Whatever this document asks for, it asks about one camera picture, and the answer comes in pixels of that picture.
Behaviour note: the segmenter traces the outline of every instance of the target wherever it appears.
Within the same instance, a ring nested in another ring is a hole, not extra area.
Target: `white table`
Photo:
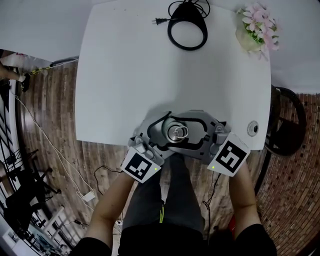
[[[196,51],[177,48],[166,23],[152,24],[168,17],[172,2],[117,0],[93,7],[76,78],[77,140],[126,145],[146,114],[204,110],[227,121],[251,150],[262,149],[270,63],[242,50],[236,14],[213,5],[206,44]],[[254,137],[247,133],[251,121],[259,124]]]

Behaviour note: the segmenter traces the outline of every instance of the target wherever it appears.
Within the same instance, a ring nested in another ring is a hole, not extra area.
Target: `red object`
[[[229,225],[228,225],[229,230],[232,233],[232,238],[235,239],[235,228],[236,228],[236,217],[235,215],[232,216]]]

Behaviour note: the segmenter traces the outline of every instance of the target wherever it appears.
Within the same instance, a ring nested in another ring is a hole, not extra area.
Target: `black shirt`
[[[215,249],[205,253],[202,234],[191,228],[155,223],[138,225],[123,230],[118,253],[120,256],[142,255],[217,255]],[[260,224],[247,227],[231,246],[226,248],[224,255],[260,255],[276,256],[277,250],[273,241]],[[112,251],[102,241],[86,237],[80,240],[70,256],[111,256]]]

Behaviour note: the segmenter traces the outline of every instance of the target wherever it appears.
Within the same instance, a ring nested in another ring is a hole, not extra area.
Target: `brick-patterned floor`
[[[278,255],[293,256],[320,231],[320,94],[299,94],[307,118],[304,142],[291,157],[272,156],[258,193],[262,222]],[[297,121],[292,103],[281,115]]]

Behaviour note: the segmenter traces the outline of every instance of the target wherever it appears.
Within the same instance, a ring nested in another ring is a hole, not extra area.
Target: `gray pants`
[[[174,154],[169,161],[171,181],[164,205],[163,223],[188,227],[203,233],[205,220],[201,215],[184,158]],[[161,199],[160,177],[161,171],[145,183],[138,184],[125,214],[123,229],[160,221],[160,210],[164,204]]]

